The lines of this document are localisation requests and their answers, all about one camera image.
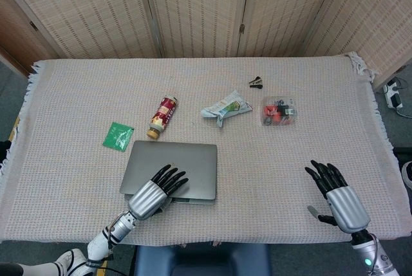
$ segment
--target black chair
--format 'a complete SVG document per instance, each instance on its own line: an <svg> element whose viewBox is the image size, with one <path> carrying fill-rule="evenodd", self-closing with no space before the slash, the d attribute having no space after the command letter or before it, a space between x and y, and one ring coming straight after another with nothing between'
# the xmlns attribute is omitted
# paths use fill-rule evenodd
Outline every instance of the black chair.
<svg viewBox="0 0 412 276"><path fill-rule="evenodd" d="M269 245L137 246L134 276L271 276Z"/></svg>

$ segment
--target woven folding screen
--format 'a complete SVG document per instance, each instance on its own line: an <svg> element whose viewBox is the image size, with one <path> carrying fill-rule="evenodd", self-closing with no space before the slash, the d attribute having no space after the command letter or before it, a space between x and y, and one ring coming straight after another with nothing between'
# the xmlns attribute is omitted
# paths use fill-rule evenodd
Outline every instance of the woven folding screen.
<svg viewBox="0 0 412 276"><path fill-rule="evenodd" d="M28 24L24 12L14 0L0 0L0 9L0 45L26 71L31 72L31 65L39 59L59 57Z"/></svg>
<svg viewBox="0 0 412 276"><path fill-rule="evenodd" d="M239 0L153 0L153 4L166 57L229 57L233 46L237 48L233 37L239 30L235 26Z"/></svg>
<svg viewBox="0 0 412 276"><path fill-rule="evenodd" d="M305 56L357 51L383 83L412 57L412 0L326 0Z"/></svg>
<svg viewBox="0 0 412 276"><path fill-rule="evenodd" d="M251 0L239 56L288 57L300 47L323 0Z"/></svg>
<svg viewBox="0 0 412 276"><path fill-rule="evenodd" d="M69 58L157 57L142 0L25 0Z"/></svg>

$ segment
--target plastic container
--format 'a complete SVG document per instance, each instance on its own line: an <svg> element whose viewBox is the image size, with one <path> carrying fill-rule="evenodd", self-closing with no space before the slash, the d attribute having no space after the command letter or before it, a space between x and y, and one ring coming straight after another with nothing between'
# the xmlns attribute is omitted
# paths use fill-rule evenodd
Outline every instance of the plastic container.
<svg viewBox="0 0 412 276"><path fill-rule="evenodd" d="M264 126L293 125L297 119L295 100L291 96L265 97L260 115Z"/></svg>

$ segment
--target bottle cap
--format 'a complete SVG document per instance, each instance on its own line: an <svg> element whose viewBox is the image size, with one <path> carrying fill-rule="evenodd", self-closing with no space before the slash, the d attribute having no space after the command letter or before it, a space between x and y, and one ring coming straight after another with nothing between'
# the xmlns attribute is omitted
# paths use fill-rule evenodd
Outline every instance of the bottle cap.
<svg viewBox="0 0 412 276"><path fill-rule="evenodd" d="M154 129L152 129L152 128L150 128L150 129L147 131L147 136L150 137L150 138L152 138L152 139L154 139L154 140L157 140L157 139L159 139L159 132L156 131L156 130L154 130Z"/></svg>

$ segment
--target floor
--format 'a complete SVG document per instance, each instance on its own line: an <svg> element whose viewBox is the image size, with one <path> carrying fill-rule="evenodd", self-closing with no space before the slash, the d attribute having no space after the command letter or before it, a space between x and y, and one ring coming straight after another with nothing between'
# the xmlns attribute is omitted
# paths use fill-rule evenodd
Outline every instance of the floor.
<svg viewBox="0 0 412 276"><path fill-rule="evenodd" d="M398 75L412 85L412 66ZM27 83L0 65L0 140L6 140L19 108L23 102ZM404 105L402 113L412 115L412 86L400 90ZM376 94L379 111L385 123L388 137L395 147L412 147L412 119L402 118L386 107L383 94ZM412 202L412 191L408 191ZM395 241L383 241L383 247L391 257L400 275L412 275L412 237ZM86 253L85 244L12 242L0 244L0 262L40 264L54 261L68 249L80 248ZM115 260L109 267L128 274L134 248L120 245L113 251ZM333 244L277 244L271 246L274 275L365 275L359 258L349 243ZM108 271L106 275L116 275Z"/></svg>

